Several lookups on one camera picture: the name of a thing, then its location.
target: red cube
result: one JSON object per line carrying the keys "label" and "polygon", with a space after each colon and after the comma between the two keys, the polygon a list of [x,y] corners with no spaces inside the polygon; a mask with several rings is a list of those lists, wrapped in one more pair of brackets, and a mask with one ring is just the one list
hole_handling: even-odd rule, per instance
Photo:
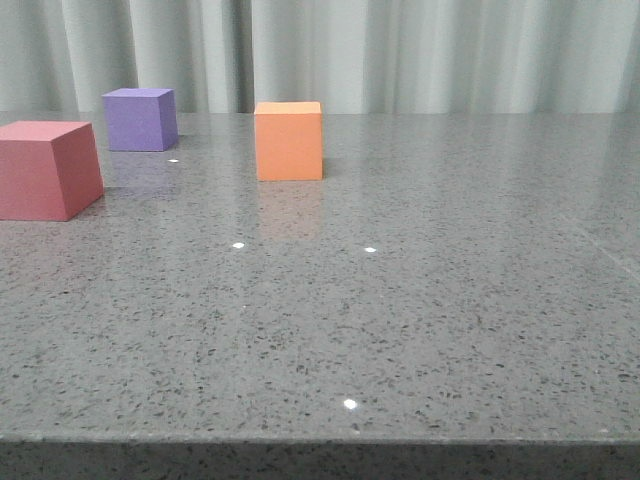
{"label": "red cube", "polygon": [[103,194],[90,123],[0,127],[0,220],[66,221]]}

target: cube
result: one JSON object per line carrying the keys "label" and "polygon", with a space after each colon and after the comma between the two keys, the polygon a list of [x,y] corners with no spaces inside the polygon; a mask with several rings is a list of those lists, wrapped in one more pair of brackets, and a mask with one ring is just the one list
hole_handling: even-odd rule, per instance
{"label": "cube", "polygon": [[0,220],[66,221],[103,193],[90,123],[0,127]]}
{"label": "cube", "polygon": [[170,88],[121,88],[102,95],[109,150],[162,152],[178,141]]}
{"label": "cube", "polygon": [[258,180],[322,179],[320,102],[260,102],[255,130]]}

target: curtain fold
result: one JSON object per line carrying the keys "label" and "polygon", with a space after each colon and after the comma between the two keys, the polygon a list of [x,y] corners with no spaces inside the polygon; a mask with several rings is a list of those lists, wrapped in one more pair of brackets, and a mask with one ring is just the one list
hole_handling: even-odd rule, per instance
{"label": "curtain fold", "polygon": [[0,110],[640,110],[637,0],[0,0]]}

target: white curtain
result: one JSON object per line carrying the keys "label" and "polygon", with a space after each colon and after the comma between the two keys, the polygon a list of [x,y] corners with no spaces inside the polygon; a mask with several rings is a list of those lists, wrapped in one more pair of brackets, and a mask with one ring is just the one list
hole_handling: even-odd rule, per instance
{"label": "white curtain", "polygon": [[0,0],[0,110],[640,110],[638,0]]}

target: cube face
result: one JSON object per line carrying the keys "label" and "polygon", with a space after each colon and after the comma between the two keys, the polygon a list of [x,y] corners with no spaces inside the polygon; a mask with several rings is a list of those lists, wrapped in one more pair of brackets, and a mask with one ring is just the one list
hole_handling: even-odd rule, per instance
{"label": "cube face", "polygon": [[110,150],[160,152],[178,141],[172,89],[121,88],[102,98]]}
{"label": "cube face", "polygon": [[259,103],[255,130],[258,180],[322,179],[318,102]]}
{"label": "cube face", "polygon": [[0,220],[66,221],[103,193],[91,124],[0,127]]}

